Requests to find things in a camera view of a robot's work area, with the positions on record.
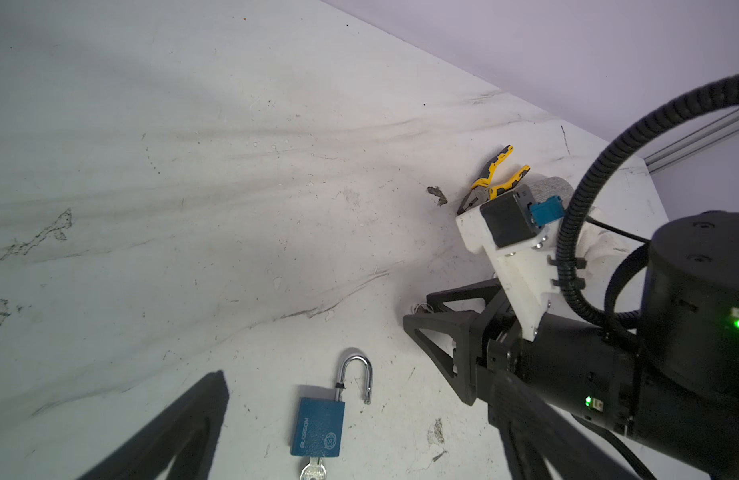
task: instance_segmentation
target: padlock shackle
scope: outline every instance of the padlock shackle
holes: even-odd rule
[[[345,370],[348,369],[348,364],[353,360],[361,360],[361,362],[364,364],[367,381],[364,403],[366,405],[369,405],[372,402],[372,363],[369,362],[369,359],[367,357],[360,353],[355,353],[354,355],[351,355],[350,357],[345,359],[345,362],[343,362],[340,366],[337,385],[335,385],[335,388],[337,389],[337,391],[335,392],[335,400],[338,402],[342,402],[342,390],[345,389]]]

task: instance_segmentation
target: logo on padlock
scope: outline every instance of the logo on padlock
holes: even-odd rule
[[[324,448],[327,450],[332,450],[335,448],[335,445],[337,445],[337,436],[334,432],[330,432],[326,434],[326,437],[324,437]]]
[[[306,447],[306,437],[308,436],[308,417],[306,417],[306,421],[302,424],[302,435],[300,436],[300,448]]]

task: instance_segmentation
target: pliers jaw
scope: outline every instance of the pliers jaw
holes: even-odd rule
[[[466,210],[479,206],[489,199],[489,189],[486,187],[475,187],[471,190],[468,195],[465,196],[460,208],[458,208],[458,215],[462,215]]]

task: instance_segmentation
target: blue connector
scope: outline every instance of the blue connector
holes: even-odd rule
[[[537,226],[543,226],[564,216],[564,206],[561,204],[561,197],[555,195],[541,204],[530,205],[529,212]]]

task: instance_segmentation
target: white wall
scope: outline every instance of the white wall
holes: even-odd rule
[[[739,134],[652,175],[670,220],[739,212]]]
[[[325,1],[605,140],[739,73],[739,0]]]

